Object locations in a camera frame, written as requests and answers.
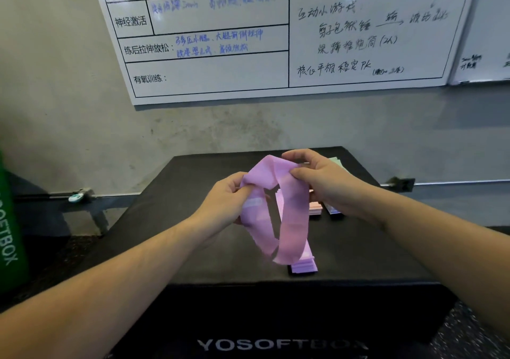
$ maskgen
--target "person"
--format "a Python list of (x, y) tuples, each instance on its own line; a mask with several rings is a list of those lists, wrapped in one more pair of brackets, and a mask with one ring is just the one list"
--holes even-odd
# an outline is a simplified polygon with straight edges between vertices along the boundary
[[(510, 336), (510, 237), (369, 185), (309, 150), (292, 175), (311, 200), (379, 226), (496, 330)], [(4, 359), (102, 358), (202, 242), (238, 220), (245, 172), (217, 182), (188, 219), (0, 315)]]

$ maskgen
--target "green box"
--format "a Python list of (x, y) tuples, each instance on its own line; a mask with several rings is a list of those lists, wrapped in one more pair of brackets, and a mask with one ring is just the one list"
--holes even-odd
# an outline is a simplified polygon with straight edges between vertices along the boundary
[(0, 293), (10, 291), (29, 279), (27, 254), (14, 216), (0, 153)]

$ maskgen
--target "gray wall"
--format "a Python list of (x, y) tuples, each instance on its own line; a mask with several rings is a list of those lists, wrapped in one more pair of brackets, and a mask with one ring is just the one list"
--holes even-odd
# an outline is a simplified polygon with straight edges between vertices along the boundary
[[(510, 178), (509, 86), (135, 110), (97, 0), (0, 0), (0, 7), (0, 148), (10, 171), (29, 182), (19, 192), (140, 191), (176, 155), (334, 145), (380, 182)], [(510, 191), (499, 189), (415, 196), (482, 224), (510, 224)], [(96, 231), (87, 213), (71, 217), (71, 231)]]

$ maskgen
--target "pink resistance band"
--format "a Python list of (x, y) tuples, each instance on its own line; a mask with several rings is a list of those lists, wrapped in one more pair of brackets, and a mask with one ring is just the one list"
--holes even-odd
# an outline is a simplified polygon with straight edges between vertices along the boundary
[[(241, 187), (256, 186), (243, 206), (241, 221), (263, 253), (271, 255), (278, 247), (274, 262), (281, 265), (299, 261), (308, 237), (309, 186), (290, 174), (290, 170), (297, 167), (296, 163), (269, 155), (241, 182)], [(274, 236), (264, 192), (264, 189), (271, 190), (277, 185), (280, 185), (285, 201), (279, 242)]]

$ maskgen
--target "person's right arm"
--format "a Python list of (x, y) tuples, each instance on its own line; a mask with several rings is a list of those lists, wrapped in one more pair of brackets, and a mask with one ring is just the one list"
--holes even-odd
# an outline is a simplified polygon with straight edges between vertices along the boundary
[(482, 319), (510, 339), (510, 236), (369, 185), (309, 149), (283, 154), (291, 171), (346, 215), (379, 225)]

